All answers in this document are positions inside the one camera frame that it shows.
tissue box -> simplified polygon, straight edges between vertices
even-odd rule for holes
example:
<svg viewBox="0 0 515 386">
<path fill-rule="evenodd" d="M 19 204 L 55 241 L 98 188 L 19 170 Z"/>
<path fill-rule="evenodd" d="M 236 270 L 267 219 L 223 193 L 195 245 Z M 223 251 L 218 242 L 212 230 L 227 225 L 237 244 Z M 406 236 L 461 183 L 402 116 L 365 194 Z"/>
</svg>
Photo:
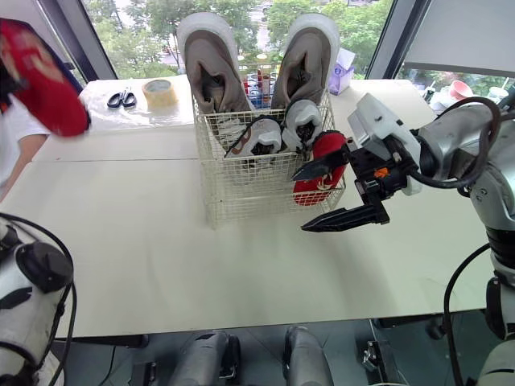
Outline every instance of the tissue box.
<svg viewBox="0 0 515 386">
<path fill-rule="evenodd" d="M 329 77 L 329 92 L 334 95 L 341 94 L 351 83 L 354 75 L 354 66 L 352 62 L 356 54 L 343 48 L 338 52 L 336 65 Z"/>
</svg>

window frame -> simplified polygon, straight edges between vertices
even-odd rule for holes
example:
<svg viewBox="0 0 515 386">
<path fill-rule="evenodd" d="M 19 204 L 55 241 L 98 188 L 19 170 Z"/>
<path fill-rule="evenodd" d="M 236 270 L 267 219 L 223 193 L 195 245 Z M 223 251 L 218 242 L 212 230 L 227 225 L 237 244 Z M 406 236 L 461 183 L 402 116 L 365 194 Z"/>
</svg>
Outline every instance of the window frame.
<svg viewBox="0 0 515 386">
<path fill-rule="evenodd" d="M 87 81 L 118 79 L 81 0 L 35 0 Z M 365 79 L 393 79 L 431 0 L 394 0 Z"/>
</svg>

scissors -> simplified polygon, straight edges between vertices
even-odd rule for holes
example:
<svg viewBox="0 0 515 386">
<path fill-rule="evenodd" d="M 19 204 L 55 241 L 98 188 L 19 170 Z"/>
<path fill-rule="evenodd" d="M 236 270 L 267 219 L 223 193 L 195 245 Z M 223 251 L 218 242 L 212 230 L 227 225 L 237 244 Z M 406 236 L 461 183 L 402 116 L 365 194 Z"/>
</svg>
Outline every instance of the scissors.
<svg viewBox="0 0 515 386">
<path fill-rule="evenodd" d="M 136 97 L 130 92 L 130 88 L 113 94 L 107 101 L 107 106 L 111 109 L 117 109 L 121 105 L 123 107 L 133 107 L 136 105 Z"/>
</svg>

orange part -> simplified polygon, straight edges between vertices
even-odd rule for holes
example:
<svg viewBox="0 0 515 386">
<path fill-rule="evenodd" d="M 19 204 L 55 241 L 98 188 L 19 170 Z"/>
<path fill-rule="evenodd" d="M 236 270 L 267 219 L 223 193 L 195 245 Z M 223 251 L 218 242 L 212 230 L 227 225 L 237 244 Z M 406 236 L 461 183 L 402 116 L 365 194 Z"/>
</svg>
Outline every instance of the orange part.
<svg viewBox="0 0 515 386">
<path fill-rule="evenodd" d="M 373 176 L 376 178 L 376 179 L 383 179 L 384 177 L 388 177 L 389 176 L 389 170 L 387 167 L 382 167 L 381 169 L 377 169 Z"/>
</svg>

white sleeve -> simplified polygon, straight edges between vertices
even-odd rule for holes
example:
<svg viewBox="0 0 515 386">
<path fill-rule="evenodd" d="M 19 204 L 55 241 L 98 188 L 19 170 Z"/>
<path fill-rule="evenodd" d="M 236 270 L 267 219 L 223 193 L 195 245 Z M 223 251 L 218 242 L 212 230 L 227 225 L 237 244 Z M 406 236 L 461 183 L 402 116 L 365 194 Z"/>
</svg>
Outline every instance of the white sleeve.
<svg viewBox="0 0 515 386">
<path fill-rule="evenodd" d="M 20 139 L 34 134 L 50 134 L 50 132 L 43 126 L 32 114 L 29 113 L 25 105 L 13 96 L 10 96 L 12 106 L 7 111 L 8 123 L 14 135 L 14 139 Z"/>
</svg>

